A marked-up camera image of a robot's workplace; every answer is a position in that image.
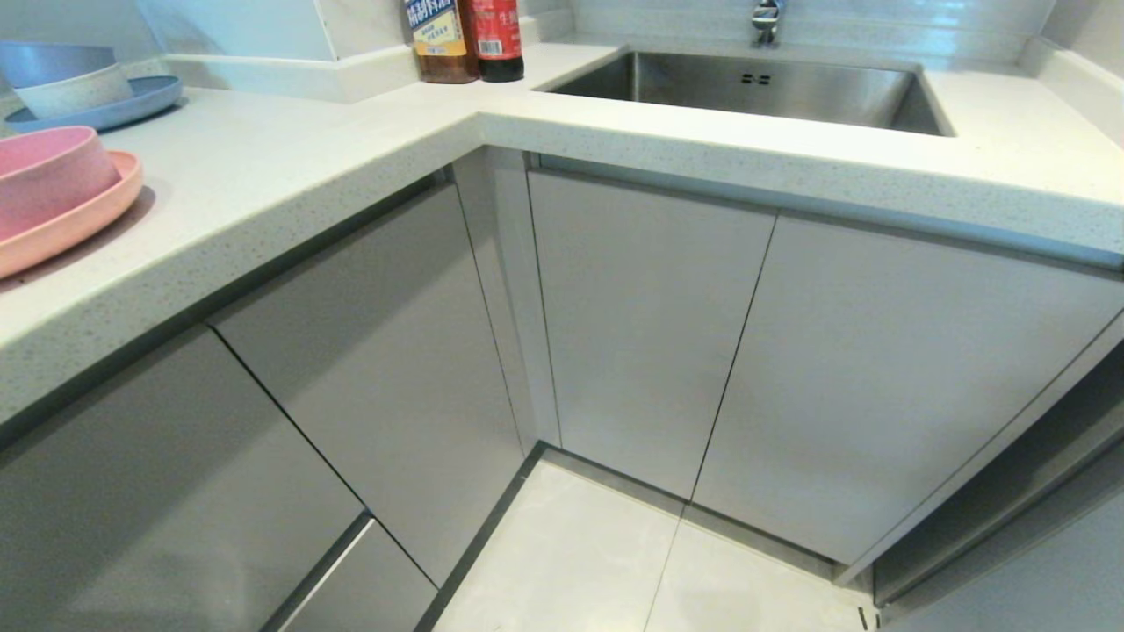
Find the blue bowl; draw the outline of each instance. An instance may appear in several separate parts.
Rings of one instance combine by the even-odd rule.
[[[71,125],[82,125],[103,132],[166,110],[183,94],[183,83],[174,76],[130,79],[129,87],[133,88],[132,99],[43,120],[35,118],[30,110],[24,108],[8,116],[4,123],[20,134]]]
[[[65,81],[116,63],[108,46],[0,40],[0,73],[12,88]]]

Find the bottle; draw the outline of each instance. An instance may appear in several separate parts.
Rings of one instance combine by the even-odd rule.
[[[422,81],[471,83],[480,78],[468,19],[469,0],[405,0]]]
[[[480,55],[480,78],[523,79],[523,40],[516,0],[472,0],[472,22]]]

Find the faucet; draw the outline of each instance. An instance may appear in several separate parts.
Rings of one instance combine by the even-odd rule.
[[[785,0],[759,0],[750,19],[758,30],[755,46],[770,46],[777,40],[777,27],[780,26]]]

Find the white bowl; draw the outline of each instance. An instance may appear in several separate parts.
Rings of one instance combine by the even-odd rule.
[[[40,120],[70,116],[133,98],[133,89],[129,88],[129,80],[120,64],[65,81],[15,90],[27,109]]]

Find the kitchen cabinet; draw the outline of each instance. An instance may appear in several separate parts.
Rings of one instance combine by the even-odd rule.
[[[563,446],[690,497],[776,217],[529,181]]]
[[[0,630],[259,630],[361,509],[197,327],[0,454]]]
[[[523,462],[456,189],[383,216],[212,323],[444,584]]]
[[[695,502],[853,563],[1122,308],[1118,280],[782,217]]]
[[[284,628],[285,632],[410,632],[437,596],[374,521]]]

